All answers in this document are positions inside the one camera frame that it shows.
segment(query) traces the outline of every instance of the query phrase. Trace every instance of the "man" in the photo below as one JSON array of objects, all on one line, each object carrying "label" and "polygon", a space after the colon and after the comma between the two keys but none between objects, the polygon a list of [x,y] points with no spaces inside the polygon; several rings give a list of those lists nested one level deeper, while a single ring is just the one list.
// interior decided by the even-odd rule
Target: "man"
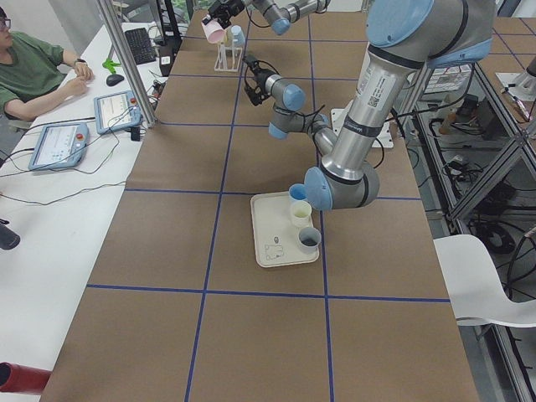
[{"label": "man", "polygon": [[[10,32],[11,20],[0,7],[0,113],[10,119],[32,121],[87,91],[93,79],[87,63],[61,46],[53,46],[21,32]],[[60,64],[75,69],[76,78],[59,87],[65,74]]]}]

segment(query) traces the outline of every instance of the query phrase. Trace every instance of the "white chair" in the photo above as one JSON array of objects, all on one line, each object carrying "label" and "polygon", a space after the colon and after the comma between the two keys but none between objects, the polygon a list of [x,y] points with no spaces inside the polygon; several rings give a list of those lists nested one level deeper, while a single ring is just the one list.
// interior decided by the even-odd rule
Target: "white chair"
[{"label": "white chair", "polygon": [[477,237],[456,234],[434,245],[458,325],[536,327],[536,300],[507,298],[492,257]]}]

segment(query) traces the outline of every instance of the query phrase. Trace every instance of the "green object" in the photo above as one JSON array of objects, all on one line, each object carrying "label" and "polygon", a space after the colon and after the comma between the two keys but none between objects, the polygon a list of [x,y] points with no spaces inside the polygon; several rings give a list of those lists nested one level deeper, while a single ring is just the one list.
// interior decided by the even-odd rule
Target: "green object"
[{"label": "green object", "polygon": [[118,65],[121,65],[121,63],[116,63],[112,59],[106,59],[104,63],[102,63],[102,66],[108,71],[110,71],[110,74],[116,73],[115,67],[117,67]]},{"label": "green object", "polygon": [[65,74],[56,68],[63,62],[64,49],[22,32],[12,32],[8,52],[13,64],[0,63],[0,113],[9,101],[28,102],[55,90]]}]

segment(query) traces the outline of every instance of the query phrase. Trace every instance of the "tablet screen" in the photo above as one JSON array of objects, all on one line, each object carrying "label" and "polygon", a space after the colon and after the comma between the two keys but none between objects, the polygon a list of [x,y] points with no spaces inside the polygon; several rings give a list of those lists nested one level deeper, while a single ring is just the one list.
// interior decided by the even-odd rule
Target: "tablet screen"
[{"label": "tablet screen", "polygon": [[116,94],[99,99],[100,125],[103,128],[122,126],[131,122],[131,104],[126,94]]},{"label": "tablet screen", "polygon": [[78,125],[49,127],[44,133],[35,164],[49,165],[65,161],[71,154],[77,128]]}]

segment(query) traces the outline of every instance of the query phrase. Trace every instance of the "red object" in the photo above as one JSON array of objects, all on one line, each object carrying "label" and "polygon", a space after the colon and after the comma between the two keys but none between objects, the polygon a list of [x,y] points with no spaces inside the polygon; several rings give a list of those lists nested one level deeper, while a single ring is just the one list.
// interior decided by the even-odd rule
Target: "red object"
[{"label": "red object", "polygon": [[41,368],[0,363],[0,392],[41,395],[50,372]]}]

